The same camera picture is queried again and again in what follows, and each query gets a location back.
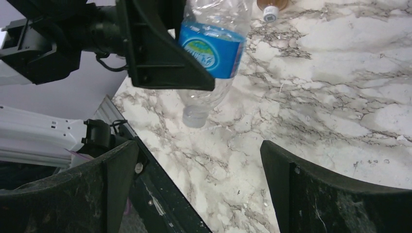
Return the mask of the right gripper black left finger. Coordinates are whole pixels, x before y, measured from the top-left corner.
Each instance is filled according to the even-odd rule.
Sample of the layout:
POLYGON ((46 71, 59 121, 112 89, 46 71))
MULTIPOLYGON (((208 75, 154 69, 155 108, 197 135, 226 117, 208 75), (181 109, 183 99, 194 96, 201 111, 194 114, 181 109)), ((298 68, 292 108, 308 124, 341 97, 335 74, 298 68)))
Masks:
POLYGON ((0 193, 3 233, 117 233, 138 157, 127 141, 67 171, 0 193))

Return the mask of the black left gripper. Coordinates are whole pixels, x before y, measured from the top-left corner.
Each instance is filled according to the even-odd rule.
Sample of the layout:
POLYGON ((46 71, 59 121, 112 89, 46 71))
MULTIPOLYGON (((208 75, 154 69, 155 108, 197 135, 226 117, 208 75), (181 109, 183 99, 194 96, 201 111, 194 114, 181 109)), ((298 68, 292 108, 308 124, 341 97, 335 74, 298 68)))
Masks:
POLYGON ((98 63, 123 57, 123 39, 114 5, 86 0, 12 0, 23 19, 0 31, 1 85, 44 84, 78 70, 84 51, 98 63))

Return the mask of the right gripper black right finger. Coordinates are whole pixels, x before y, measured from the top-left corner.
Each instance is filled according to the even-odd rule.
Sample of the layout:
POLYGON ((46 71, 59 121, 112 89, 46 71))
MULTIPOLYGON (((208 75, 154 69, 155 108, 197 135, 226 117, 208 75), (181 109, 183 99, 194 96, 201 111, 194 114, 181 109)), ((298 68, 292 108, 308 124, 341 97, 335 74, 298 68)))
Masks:
POLYGON ((411 190, 341 175, 268 140, 260 155, 282 233, 411 232, 411 190))

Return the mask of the blue cap clear bottle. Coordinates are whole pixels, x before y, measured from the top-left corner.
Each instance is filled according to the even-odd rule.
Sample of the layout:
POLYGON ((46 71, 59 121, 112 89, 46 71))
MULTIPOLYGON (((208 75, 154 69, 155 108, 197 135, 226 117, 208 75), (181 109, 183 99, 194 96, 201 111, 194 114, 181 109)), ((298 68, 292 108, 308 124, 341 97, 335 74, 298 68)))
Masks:
POLYGON ((232 86, 250 30, 253 3, 252 0, 186 2, 178 42, 215 81, 213 91, 178 91, 186 126, 203 127, 209 113, 232 86))

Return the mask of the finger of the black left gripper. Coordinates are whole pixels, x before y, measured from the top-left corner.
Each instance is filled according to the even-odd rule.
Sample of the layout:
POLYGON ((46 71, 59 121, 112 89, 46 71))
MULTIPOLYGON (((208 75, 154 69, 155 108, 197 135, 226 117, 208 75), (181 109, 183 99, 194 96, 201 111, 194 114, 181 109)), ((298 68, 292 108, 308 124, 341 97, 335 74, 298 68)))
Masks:
POLYGON ((146 89, 212 91, 215 80, 185 51, 179 33, 184 0, 118 0, 116 10, 132 85, 146 89))

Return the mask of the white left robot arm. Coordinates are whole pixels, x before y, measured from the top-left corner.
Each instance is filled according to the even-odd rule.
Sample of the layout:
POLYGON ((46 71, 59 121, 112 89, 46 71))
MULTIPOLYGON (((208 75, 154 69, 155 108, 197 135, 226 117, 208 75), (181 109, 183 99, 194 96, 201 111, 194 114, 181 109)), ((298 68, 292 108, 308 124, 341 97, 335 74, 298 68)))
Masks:
MULTIPOLYGON (((44 84, 79 69, 82 51, 112 72, 127 70, 132 85, 146 89, 212 91, 215 80, 177 40, 186 0, 116 0, 97 6, 87 0, 7 0, 25 19, 0 31, 0 85, 44 84), (111 54, 126 64, 109 67, 111 54)), ((127 140, 102 120, 64 119, 0 105, 0 137, 48 143, 70 152, 99 156, 127 140)), ((69 159, 6 152, 7 162, 69 167, 69 159)))

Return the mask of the red gold label bottle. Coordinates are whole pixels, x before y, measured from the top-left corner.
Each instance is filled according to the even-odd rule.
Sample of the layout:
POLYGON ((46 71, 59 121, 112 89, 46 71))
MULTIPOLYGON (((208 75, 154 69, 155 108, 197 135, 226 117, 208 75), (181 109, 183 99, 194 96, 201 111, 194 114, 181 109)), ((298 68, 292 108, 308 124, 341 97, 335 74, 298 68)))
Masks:
POLYGON ((263 13, 265 22, 275 22, 279 12, 284 10, 289 4, 289 0, 257 0, 257 6, 263 13))

